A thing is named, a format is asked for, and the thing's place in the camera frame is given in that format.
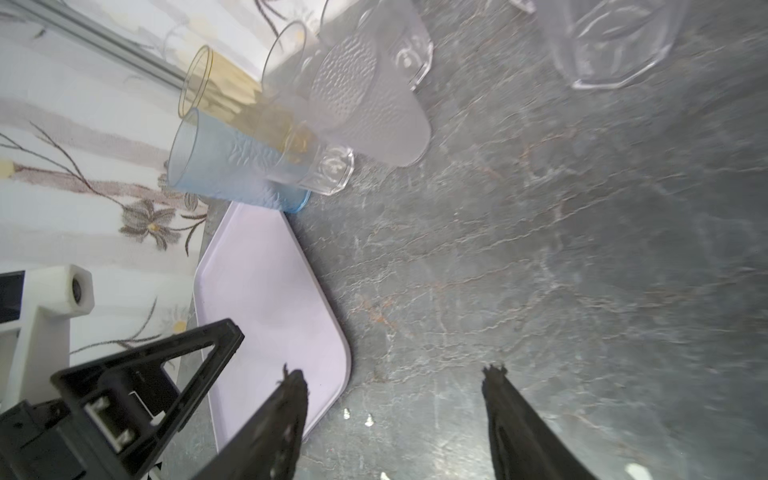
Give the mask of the blue plastic cup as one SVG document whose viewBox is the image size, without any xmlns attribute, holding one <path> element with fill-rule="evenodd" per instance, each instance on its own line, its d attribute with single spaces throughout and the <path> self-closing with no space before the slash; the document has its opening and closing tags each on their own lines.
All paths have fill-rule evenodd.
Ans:
<svg viewBox="0 0 768 480">
<path fill-rule="evenodd" d="M 281 157 L 268 144 L 192 108 L 173 141 L 167 184 L 184 193 L 296 213 L 310 192 L 268 178 Z"/>
</svg>

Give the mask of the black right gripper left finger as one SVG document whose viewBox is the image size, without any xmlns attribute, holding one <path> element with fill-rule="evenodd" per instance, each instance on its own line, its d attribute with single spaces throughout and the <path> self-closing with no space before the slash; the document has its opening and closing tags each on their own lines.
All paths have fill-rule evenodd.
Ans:
<svg viewBox="0 0 768 480">
<path fill-rule="evenodd" d="M 215 383 L 197 372 L 195 387 L 212 394 L 220 449 L 196 479 L 292 479 L 308 412 L 308 385 L 300 369 L 284 366 L 261 378 L 237 365 Z"/>
</svg>

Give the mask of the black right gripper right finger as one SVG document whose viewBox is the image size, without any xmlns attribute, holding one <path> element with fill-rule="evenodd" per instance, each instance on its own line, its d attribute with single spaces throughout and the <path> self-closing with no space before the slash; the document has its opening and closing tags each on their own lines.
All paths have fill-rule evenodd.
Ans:
<svg viewBox="0 0 768 480">
<path fill-rule="evenodd" d="M 497 479 L 595 480 L 511 384 L 505 367 L 489 365 L 483 373 L 490 456 Z"/>
</svg>

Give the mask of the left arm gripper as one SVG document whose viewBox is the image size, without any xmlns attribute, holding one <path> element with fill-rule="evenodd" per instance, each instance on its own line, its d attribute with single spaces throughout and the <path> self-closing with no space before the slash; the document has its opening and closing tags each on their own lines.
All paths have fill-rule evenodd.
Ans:
<svg viewBox="0 0 768 480">
<path fill-rule="evenodd" d="M 141 478 L 244 338 L 224 319 L 54 373 L 50 381 L 62 400 L 24 400 L 1 414 L 1 478 Z M 178 387 L 166 364 L 200 350 L 206 358 Z"/>
</svg>

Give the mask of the yellow plastic cup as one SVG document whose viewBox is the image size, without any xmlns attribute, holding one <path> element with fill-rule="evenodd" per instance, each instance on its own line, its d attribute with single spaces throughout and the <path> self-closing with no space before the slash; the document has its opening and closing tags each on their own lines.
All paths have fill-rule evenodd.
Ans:
<svg viewBox="0 0 768 480">
<path fill-rule="evenodd" d="M 210 46 L 201 47 L 184 78 L 178 115 L 206 113 L 280 153 L 307 154 L 319 145 L 292 113 L 271 103 L 261 83 Z"/>
</svg>

